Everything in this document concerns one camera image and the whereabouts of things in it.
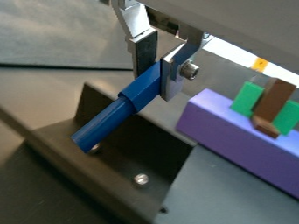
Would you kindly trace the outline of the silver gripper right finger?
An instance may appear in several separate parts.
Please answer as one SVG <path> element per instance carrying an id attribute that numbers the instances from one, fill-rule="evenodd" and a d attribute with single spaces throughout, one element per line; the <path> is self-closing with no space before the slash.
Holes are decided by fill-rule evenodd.
<path id="1" fill-rule="evenodd" d="M 176 37 L 183 43 L 176 46 L 160 59 L 160 96 L 170 101 L 183 89 L 183 79 L 180 69 L 191 56 L 202 48 L 202 38 L 204 32 L 187 24 L 179 25 Z"/>

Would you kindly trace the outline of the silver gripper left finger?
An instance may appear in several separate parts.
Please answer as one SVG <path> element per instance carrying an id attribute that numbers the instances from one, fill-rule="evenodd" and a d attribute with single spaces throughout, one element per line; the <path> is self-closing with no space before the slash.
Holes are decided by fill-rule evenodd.
<path id="1" fill-rule="evenodd" d="M 132 54 L 138 77 L 155 63 L 158 30 L 151 26 L 146 6 L 136 0 L 111 0 L 126 33 L 127 50 Z"/>

